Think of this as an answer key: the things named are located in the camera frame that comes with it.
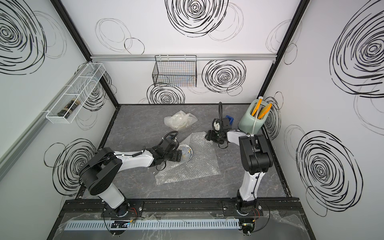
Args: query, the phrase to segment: white cylinder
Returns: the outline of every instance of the white cylinder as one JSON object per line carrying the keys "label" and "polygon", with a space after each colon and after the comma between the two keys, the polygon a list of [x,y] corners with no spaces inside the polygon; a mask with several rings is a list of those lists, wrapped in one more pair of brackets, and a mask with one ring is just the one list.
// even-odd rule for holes
{"label": "white cylinder", "polygon": [[124,196],[113,183],[111,183],[105,191],[98,194],[98,196],[113,209],[124,202]]}

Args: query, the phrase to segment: yellow tool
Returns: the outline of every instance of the yellow tool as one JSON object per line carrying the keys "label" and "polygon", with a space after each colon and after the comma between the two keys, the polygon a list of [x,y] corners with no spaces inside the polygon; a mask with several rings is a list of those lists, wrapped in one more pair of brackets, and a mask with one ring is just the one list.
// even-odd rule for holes
{"label": "yellow tool", "polygon": [[262,99],[260,98],[259,101],[258,101],[257,104],[256,104],[255,109],[253,110],[253,112],[252,112],[252,114],[251,114],[252,117],[255,116],[255,113],[256,113],[257,109],[259,109],[261,102],[262,102]]}
{"label": "yellow tool", "polygon": [[257,119],[262,119],[264,117],[265,114],[267,114],[269,112],[269,110],[271,109],[272,107],[272,103],[269,103],[265,108],[263,108],[259,115],[257,116]]}

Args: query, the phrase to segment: blue block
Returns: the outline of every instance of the blue block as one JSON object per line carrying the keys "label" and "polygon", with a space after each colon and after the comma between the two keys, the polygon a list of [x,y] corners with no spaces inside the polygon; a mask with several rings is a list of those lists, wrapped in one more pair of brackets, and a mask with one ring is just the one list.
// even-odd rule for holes
{"label": "blue block", "polygon": [[226,115],[225,117],[229,119],[229,125],[232,125],[234,118],[228,115]]}

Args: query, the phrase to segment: bubble wrap sheet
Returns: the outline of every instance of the bubble wrap sheet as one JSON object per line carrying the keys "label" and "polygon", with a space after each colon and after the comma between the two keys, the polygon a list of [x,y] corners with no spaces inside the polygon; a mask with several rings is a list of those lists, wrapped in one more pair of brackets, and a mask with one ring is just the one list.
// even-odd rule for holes
{"label": "bubble wrap sheet", "polygon": [[205,135],[206,132],[194,132],[180,143],[192,148],[191,160],[167,161],[167,167],[155,176],[157,185],[220,174],[213,142],[207,141]]}

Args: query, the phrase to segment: white wire basket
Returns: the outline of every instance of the white wire basket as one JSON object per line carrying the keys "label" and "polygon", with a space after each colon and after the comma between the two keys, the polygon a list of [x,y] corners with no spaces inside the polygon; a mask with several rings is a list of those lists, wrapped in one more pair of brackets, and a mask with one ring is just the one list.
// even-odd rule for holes
{"label": "white wire basket", "polygon": [[72,123],[104,73],[105,68],[102,63],[87,63],[87,66],[48,111],[46,118],[52,123]]}

